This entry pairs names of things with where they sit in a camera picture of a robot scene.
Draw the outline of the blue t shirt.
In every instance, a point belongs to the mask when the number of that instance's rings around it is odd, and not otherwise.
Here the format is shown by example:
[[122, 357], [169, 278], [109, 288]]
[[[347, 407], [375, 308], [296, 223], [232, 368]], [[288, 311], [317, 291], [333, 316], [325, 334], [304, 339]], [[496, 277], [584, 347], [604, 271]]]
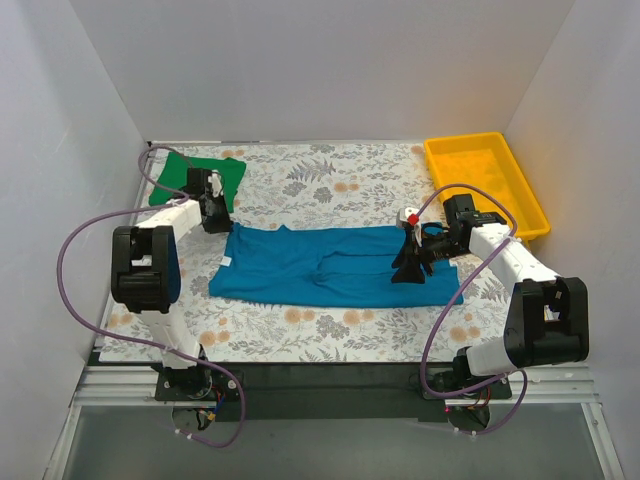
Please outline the blue t shirt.
[[440, 261], [424, 283], [394, 283], [404, 240], [394, 226], [260, 230], [240, 224], [209, 282], [212, 297], [329, 308], [444, 306], [459, 288], [457, 268]]

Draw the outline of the yellow plastic tray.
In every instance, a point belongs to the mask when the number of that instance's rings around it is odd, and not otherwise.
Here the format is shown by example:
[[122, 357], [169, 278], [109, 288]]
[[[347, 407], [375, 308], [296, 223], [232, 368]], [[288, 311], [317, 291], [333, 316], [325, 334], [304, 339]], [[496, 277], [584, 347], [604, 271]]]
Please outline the yellow plastic tray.
[[425, 161], [434, 186], [475, 186], [498, 200], [514, 216], [516, 235], [531, 241], [551, 226], [504, 136], [499, 132], [427, 139]]

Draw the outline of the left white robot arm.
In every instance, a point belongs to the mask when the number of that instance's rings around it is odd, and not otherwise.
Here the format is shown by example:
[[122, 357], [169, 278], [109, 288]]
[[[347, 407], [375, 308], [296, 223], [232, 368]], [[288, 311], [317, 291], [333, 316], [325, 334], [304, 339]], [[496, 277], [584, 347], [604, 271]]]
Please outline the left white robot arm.
[[208, 234], [231, 230], [220, 172], [187, 169], [186, 185], [150, 218], [118, 227], [112, 237], [111, 294], [149, 329], [162, 350], [159, 372], [168, 385], [193, 400], [213, 386], [211, 371], [197, 363], [206, 355], [176, 304], [182, 277], [177, 244], [200, 227]]

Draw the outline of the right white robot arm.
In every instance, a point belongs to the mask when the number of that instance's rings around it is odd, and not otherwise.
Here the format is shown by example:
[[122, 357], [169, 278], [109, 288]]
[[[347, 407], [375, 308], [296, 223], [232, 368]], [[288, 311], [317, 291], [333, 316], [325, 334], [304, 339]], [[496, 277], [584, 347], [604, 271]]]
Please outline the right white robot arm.
[[586, 284], [546, 267], [516, 238], [515, 217], [503, 206], [482, 212], [469, 187], [444, 203], [445, 226], [429, 233], [421, 210], [398, 211], [405, 239], [392, 263], [392, 281], [422, 284], [440, 260], [471, 254], [481, 259], [510, 295], [501, 337], [461, 349], [452, 362], [452, 385], [438, 391], [422, 361], [419, 379], [430, 396], [475, 397], [509, 374], [533, 366], [582, 362], [590, 350]]

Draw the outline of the floral table mat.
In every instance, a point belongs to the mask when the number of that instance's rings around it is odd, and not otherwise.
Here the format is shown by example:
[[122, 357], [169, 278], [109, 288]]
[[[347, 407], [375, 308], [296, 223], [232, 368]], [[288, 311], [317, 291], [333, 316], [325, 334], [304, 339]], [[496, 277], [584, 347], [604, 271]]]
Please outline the floral table mat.
[[[424, 218], [444, 214], [419, 144], [180, 145], [148, 156], [146, 189], [169, 159], [233, 158], [246, 165], [234, 220], [253, 228], [322, 229], [393, 225], [405, 206]], [[464, 301], [404, 309], [324, 308], [246, 303], [209, 295], [224, 235], [195, 230], [178, 245], [182, 294], [177, 306], [213, 362], [448, 361], [458, 349], [500, 336], [509, 295], [479, 260], [455, 260]]]

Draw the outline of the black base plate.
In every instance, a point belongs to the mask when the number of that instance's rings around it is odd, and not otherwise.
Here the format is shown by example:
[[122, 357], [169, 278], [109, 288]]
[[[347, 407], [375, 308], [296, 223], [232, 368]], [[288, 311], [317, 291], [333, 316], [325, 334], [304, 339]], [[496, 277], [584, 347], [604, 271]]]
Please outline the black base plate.
[[219, 422], [240, 414], [243, 388], [248, 420], [390, 419], [446, 420], [445, 403], [422, 388], [417, 362], [224, 363], [224, 373], [192, 367], [172, 373], [158, 365], [154, 399], [190, 407], [222, 397]]

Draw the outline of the aluminium frame rail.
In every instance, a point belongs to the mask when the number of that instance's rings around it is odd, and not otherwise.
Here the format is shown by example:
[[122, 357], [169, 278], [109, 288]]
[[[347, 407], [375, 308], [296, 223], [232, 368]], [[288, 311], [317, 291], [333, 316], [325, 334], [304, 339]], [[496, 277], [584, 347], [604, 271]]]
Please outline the aluminium frame rail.
[[54, 449], [49, 479], [620, 479], [584, 365], [513, 378], [523, 405], [479, 438], [407, 419], [252, 421], [229, 448], [178, 435], [141, 366], [90, 367]]

